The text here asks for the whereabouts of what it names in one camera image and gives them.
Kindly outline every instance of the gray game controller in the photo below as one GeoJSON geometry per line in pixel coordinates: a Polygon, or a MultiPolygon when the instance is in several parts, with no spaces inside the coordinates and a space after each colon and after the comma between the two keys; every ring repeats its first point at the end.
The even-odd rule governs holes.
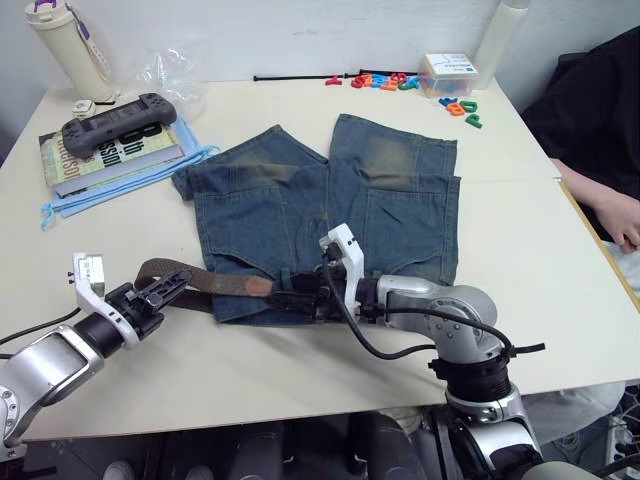
{"type": "Polygon", "coordinates": [[[62,141],[71,155],[87,158],[104,142],[152,123],[169,125],[176,118],[176,109],[171,103],[157,93],[145,93],[135,102],[84,120],[70,120],[62,126],[62,141]]]}

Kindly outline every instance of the plastic box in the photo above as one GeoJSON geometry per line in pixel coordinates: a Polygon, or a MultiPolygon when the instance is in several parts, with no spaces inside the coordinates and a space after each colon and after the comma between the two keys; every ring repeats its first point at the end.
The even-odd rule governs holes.
{"type": "Polygon", "coordinates": [[[478,79],[464,53],[427,53],[420,66],[420,84],[427,97],[469,95],[478,79]]]}

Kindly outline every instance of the person's arm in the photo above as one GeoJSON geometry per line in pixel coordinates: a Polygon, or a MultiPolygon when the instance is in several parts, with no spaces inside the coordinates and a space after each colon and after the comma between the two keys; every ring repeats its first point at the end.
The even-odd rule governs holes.
{"type": "Polygon", "coordinates": [[[640,248],[640,201],[567,167],[557,158],[562,179],[576,200],[593,209],[604,229],[624,253],[640,248]]]}

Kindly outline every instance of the faded denim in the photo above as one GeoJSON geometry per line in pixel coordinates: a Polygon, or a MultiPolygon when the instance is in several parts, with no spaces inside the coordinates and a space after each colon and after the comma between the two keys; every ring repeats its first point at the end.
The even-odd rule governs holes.
{"type": "MultiPolygon", "coordinates": [[[[342,114],[329,160],[275,126],[172,180],[193,200],[206,267],[270,278],[321,263],[318,240],[347,223],[365,254],[365,274],[453,283],[458,261],[460,179],[456,142],[393,130],[342,114]]],[[[259,299],[217,297],[219,321],[308,323],[267,311],[259,299]]]]}

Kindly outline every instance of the black cable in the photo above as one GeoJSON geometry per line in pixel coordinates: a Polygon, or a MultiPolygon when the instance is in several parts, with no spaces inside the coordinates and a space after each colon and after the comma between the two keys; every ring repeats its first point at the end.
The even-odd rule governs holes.
{"type": "Polygon", "coordinates": [[[327,285],[329,285],[329,289],[331,290],[331,294],[333,296],[334,301],[338,305],[340,309],[340,313],[347,321],[349,328],[356,336],[360,344],[373,356],[381,358],[383,360],[396,360],[398,358],[406,357],[415,352],[419,352],[421,350],[435,350],[436,346],[433,344],[424,344],[424,345],[416,345],[415,347],[405,348],[404,350],[400,350],[396,353],[385,353],[378,350],[376,347],[371,345],[369,341],[362,334],[362,331],[358,327],[358,324],[353,319],[351,312],[347,309],[347,306],[344,304],[342,300],[340,300],[340,292],[336,287],[336,284],[333,282],[333,278],[331,278],[331,272],[329,271],[329,257],[324,255],[322,257],[322,274],[324,275],[325,280],[327,281],[327,285]]]}
{"type": "MultiPolygon", "coordinates": [[[[358,341],[362,344],[362,346],[364,348],[367,349],[367,351],[369,353],[375,355],[378,358],[382,358],[383,360],[395,360],[397,358],[401,358],[401,357],[404,357],[406,355],[409,355],[409,354],[411,354],[413,352],[418,352],[420,350],[433,350],[433,349],[436,348],[435,345],[433,345],[433,344],[425,344],[425,345],[417,345],[415,347],[410,347],[410,348],[407,348],[405,350],[401,350],[401,351],[396,352],[396,353],[384,353],[384,352],[381,352],[381,351],[377,350],[364,337],[364,335],[362,334],[362,331],[358,327],[358,324],[353,319],[353,317],[351,315],[351,312],[349,312],[349,310],[347,310],[347,307],[344,304],[344,302],[340,300],[340,292],[338,291],[335,283],[333,282],[333,278],[331,278],[331,274],[329,272],[329,257],[327,255],[324,255],[322,257],[322,266],[323,266],[324,278],[327,281],[327,284],[329,285],[329,289],[331,290],[331,293],[333,295],[333,298],[334,298],[335,302],[338,305],[338,308],[340,309],[340,313],[342,314],[342,316],[345,318],[345,320],[349,324],[349,327],[351,328],[351,331],[354,333],[354,335],[356,336],[358,341]]],[[[481,323],[481,322],[477,322],[475,320],[470,320],[468,318],[461,317],[459,315],[453,315],[451,313],[441,312],[440,310],[435,310],[435,309],[431,309],[431,308],[411,308],[411,307],[406,307],[406,308],[389,308],[389,309],[381,308],[381,309],[379,309],[379,312],[381,314],[382,313],[384,313],[384,314],[387,314],[387,313],[421,313],[423,315],[433,315],[433,316],[436,316],[436,317],[440,317],[440,318],[444,318],[444,319],[451,320],[451,321],[454,321],[454,322],[458,322],[458,323],[461,323],[463,325],[467,325],[467,326],[472,327],[472,328],[477,328],[478,330],[485,331],[485,332],[495,336],[498,340],[500,340],[504,345],[504,351],[506,352],[506,354],[509,357],[515,357],[516,354],[518,354],[518,353],[538,352],[540,350],[544,350],[545,349],[544,343],[539,343],[539,344],[536,344],[536,345],[529,345],[527,347],[517,347],[516,348],[516,347],[513,346],[513,344],[509,340],[509,338],[504,333],[502,333],[500,330],[498,330],[497,328],[494,328],[494,327],[492,327],[490,325],[487,325],[487,324],[484,324],[484,323],[481,323]]]]}
{"type": "Polygon", "coordinates": [[[612,462],[609,465],[605,465],[600,470],[592,472],[593,475],[600,478],[608,477],[616,472],[619,472],[623,468],[640,466],[640,453],[629,455],[628,457],[621,458],[616,462],[612,462]]]}
{"type": "Polygon", "coordinates": [[[487,333],[495,336],[498,340],[500,340],[504,344],[504,348],[507,352],[511,353],[514,348],[511,341],[507,338],[507,336],[502,333],[497,328],[494,328],[490,325],[486,325],[484,323],[476,322],[475,320],[470,320],[465,317],[461,317],[459,315],[452,315],[450,313],[441,312],[440,310],[435,310],[432,308],[389,308],[384,310],[384,313],[422,313],[424,315],[433,315],[435,317],[445,318],[447,320],[452,320],[454,322],[461,323],[463,325],[467,325],[469,327],[477,328],[478,330],[484,330],[487,333]]]}
{"type": "Polygon", "coordinates": [[[341,74],[333,74],[333,75],[287,75],[281,77],[259,77],[258,75],[253,76],[254,82],[264,82],[271,80],[324,80],[326,78],[353,78],[360,75],[359,73],[341,73],[341,74]]]}
{"type": "MultiPolygon", "coordinates": [[[[0,345],[4,345],[5,343],[10,342],[11,340],[15,340],[16,338],[22,337],[24,335],[28,335],[30,333],[33,332],[37,332],[38,330],[42,330],[43,328],[47,328],[47,327],[53,327],[54,325],[57,325],[58,323],[62,323],[64,321],[69,320],[71,317],[77,315],[78,313],[80,313],[80,308],[74,308],[71,312],[67,313],[66,315],[60,317],[60,318],[56,318],[55,320],[51,320],[49,322],[46,323],[41,323],[40,325],[36,325],[34,327],[30,327],[27,328],[25,330],[21,330],[19,332],[16,333],[12,333],[11,335],[8,335],[4,338],[0,339],[0,345]]],[[[3,360],[7,360],[11,358],[10,354],[6,354],[6,353],[2,353],[0,354],[0,359],[3,360]]]]}

